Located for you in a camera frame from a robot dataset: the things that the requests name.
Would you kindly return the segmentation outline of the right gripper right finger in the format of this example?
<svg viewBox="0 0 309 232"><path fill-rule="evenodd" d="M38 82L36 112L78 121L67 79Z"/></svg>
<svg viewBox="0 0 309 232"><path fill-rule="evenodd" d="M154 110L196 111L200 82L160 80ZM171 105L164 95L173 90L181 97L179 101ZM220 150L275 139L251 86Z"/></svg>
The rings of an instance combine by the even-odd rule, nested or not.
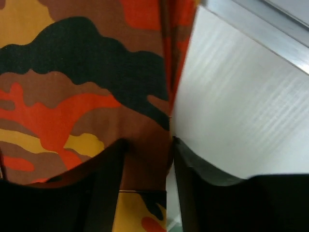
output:
<svg viewBox="0 0 309 232"><path fill-rule="evenodd" d="M172 144L185 232L306 232L309 176L237 178L196 155L181 139Z"/></svg>

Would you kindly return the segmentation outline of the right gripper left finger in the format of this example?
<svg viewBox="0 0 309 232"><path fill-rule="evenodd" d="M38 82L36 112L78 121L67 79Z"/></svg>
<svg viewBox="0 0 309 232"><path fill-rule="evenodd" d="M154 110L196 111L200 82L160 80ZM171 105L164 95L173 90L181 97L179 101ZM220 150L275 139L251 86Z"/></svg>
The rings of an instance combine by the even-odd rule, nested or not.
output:
<svg viewBox="0 0 309 232"><path fill-rule="evenodd" d="M1 180L1 231L110 232L127 149L127 140L119 139L44 183Z"/></svg>

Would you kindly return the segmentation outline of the orange camouflage cloth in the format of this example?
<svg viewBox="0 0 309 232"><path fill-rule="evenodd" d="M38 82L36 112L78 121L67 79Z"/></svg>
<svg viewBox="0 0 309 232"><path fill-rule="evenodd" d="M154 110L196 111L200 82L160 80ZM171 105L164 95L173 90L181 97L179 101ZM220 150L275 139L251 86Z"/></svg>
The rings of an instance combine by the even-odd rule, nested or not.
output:
<svg viewBox="0 0 309 232"><path fill-rule="evenodd" d="M44 183L128 142L111 232L164 232L197 0L3 0L0 180Z"/></svg>

